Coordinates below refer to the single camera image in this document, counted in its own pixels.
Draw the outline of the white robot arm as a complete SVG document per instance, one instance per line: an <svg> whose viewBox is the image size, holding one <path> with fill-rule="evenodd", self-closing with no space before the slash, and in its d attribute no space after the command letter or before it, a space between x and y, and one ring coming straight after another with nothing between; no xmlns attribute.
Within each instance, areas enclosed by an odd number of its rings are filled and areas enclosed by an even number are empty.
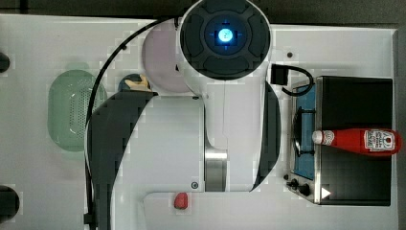
<svg viewBox="0 0 406 230"><path fill-rule="evenodd" d="M280 153L271 28L250 0L198 0L181 18L175 64L187 92L122 90L85 130L90 230L147 230L145 201L251 192Z"/></svg>

